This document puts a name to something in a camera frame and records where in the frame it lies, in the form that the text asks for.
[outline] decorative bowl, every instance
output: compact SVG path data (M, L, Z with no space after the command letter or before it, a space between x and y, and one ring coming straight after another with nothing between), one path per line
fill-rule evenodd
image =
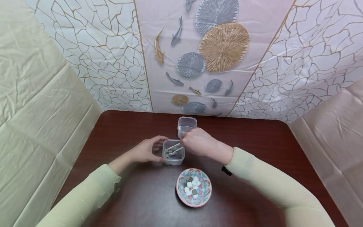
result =
M198 177L200 181L200 185L196 189L198 198L193 199L193 197L187 196L183 183L187 183L190 177ZM204 206L212 195L212 184L209 180L209 177L201 170L190 168L184 170L178 177L176 181L176 193L178 194L180 200L190 207L201 207Z

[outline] gold fish print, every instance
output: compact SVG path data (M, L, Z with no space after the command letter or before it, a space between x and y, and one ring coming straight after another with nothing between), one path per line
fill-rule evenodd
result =
M164 54L165 54L165 53L161 52L160 45L159 45L160 35L163 30L164 29L161 29L161 31L159 32L159 34L156 36L156 39L155 39L155 56L156 56L157 60L160 62L160 64L164 64Z
M197 95L202 96L202 93L199 90L195 90L194 88L192 88L192 86L190 86L189 89L195 92Z

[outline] fish illustration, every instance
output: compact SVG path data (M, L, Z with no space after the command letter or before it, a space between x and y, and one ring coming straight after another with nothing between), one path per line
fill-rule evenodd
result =
M178 31L175 33L175 35L173 35L173 40L171 41L172 46L174 46L181 40L180 36L182 35L182 29L183 29L183 18L182 17L179 18L179 22L180 22L180 27L179 27Z
M192 88L192 86L190 86L189 89L195 92L197 95L202 96L202 93L199 90L195 90L194 88Z
M169 73L166 72L166 75L169 77L169 79L177 86L184 86L183 82L181 82L179 79L174 79L169 76Z
M229 95L232 92L232 89L233 89L233 81L231 80L231 82L232 82L232 85L228 88L228 90L226 90L225 96Z
M211 117L218 117L221 114L222 114L222 112L220 112L219 114L216 114L216 115L212 115Z
M156 36L156 39L155 39L155 56L156 56L157 60L160 62L160 64L164 64L164 54L165 54L165 53L161 52L160 45L159 45L160 35L163 30L164 29L161 29L161 31L159 32L159 34Z
M213 100L213 104L212 104L212 107L213 109L217 107L218 103L217 101L214 99L214 98L211 98Z
M192 5L193 3L195 2L196 0L187 0L187 2L185 3L185 8L187 9L187 12L190 11L190 9L192 8Z

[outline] clear plastic box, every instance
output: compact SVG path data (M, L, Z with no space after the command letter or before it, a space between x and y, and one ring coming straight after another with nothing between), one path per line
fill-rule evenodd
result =
M183 133L187 133L197 128L197 119L193 117L180 117L178 121L178 137L182 138Z
M172 149L172 151L177 150L178 148L182 148L180 152L177 152L174 156L169 156L165 149L168 149L174 145L177 145L179 143L178 139L167 139L163 143L163 159L165 161L165 164L168 166L180 166L185 158L185 149L182 145L178 146L175 149Z

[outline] patterned bowl rim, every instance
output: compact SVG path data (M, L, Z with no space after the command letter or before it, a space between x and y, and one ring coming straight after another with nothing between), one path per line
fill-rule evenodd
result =
M204 202L204 203L201 203L201 204L199 204L199 205L192 205L192 204L189 204L189 203L187 203L182 197L181 197L181 195L180 195L180 193L179 193L179 190L178 190L178 183L179 183L179 178L182 176L182 173L184 173L185 171L189 171L189 170L199 170L200 171L200 173L204 173L204 175L207 177L206 179L204 179L204 180L208 180L211 184L210 184L210 189L211 189L211 192L210 192L210 194L209 194L209 198ZM211 199L211 196L212 196L212 182L211 182L211 180L209 179L209 177L208 177L208 175L207 174L205 174L205 172L203 172L203 171L201 171L200 169L197 169L197 168L189 168L189 169L186 169L186 170L183 170L180 174L179 174L179 176L178 176L178 178L176 179L176 185L175 185L175 190L176 190L176 193L178 194L178 196L179 196L179 199L185 204L185 205L187 205L187 206L189 206L189 207L193 207L193 208L198 208L198 207L202 207L202 206L204 206L204 205L206 205L206 203L208 203L208 201Z

